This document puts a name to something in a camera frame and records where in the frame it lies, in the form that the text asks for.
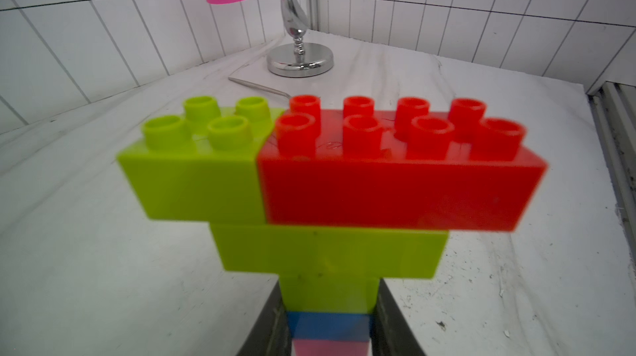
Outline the red lego brick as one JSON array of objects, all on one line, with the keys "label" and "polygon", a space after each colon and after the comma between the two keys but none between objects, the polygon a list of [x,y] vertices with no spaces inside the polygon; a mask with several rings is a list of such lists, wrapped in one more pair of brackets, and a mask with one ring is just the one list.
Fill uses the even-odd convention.
[{"label": "red lego brick", "polygon": [[353,96],[340,110],[291,99],[258,154],[269,222],[360,228],[511,232],[548,163],[518,122],[484,102],[434,112],[420,97],[392,111]]}]

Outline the blue small lego brick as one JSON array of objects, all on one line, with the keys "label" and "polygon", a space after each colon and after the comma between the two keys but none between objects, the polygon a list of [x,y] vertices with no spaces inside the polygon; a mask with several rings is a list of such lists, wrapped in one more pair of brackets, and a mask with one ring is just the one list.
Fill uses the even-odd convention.
[{"label": "blue small lego brick", "polygon": [[365,314],[299,312],[287,313],[294,339],[366,342],[370,338],[373,316]]}]

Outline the lime long lego brick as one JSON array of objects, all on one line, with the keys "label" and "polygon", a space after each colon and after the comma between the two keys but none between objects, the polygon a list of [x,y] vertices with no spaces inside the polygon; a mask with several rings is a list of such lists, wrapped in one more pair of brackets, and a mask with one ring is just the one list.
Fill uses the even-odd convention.
[{"label": "lime long lego brick", "polygon": [[447,231],[213,224],[227,271],[431,279]]}]

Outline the pink small lego brick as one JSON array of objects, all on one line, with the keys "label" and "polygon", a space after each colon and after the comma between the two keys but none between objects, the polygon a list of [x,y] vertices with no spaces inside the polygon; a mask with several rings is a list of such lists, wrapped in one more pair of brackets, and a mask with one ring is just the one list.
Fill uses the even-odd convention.
[{"label": "pink small lego brick", "polygon": [[292,343],[298,356],[366,356],[370,346],[369,341],[324,339],[295,339]]}]

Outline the lime small lego brick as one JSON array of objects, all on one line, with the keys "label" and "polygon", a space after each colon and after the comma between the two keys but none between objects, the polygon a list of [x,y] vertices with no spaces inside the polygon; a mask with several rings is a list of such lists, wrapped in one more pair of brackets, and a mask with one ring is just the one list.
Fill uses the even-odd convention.
[{"label": "lime small lego brick", "polygon": [[215,97],[191,97],[181,115],[156,117],[117,161],[150,219],[265,223],[258,153],[281,107],[245,97],[220,107]]},{"label": "lime small lego brick", "polygon": [[347,276],[280,276],[279,285],[288,311],[371,314],[380,279]]}]

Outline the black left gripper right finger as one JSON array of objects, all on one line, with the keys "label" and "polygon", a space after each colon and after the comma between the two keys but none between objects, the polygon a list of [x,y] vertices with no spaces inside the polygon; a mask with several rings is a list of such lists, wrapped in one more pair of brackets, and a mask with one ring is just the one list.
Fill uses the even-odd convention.
[{"label": "black left gripper right finger", "polygon": [[379,282],[370,338],[374,356],[427,355],[417,342],[384,279]]}]

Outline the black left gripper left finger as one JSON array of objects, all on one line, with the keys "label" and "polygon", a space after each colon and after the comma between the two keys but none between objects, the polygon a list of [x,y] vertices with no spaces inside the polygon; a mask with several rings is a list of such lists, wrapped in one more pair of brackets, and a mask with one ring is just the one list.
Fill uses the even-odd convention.
[{"label": "black left gripper left finger", "polygon": [[292,335],[288,313],[277,283],[237,356],[291,356]]}]

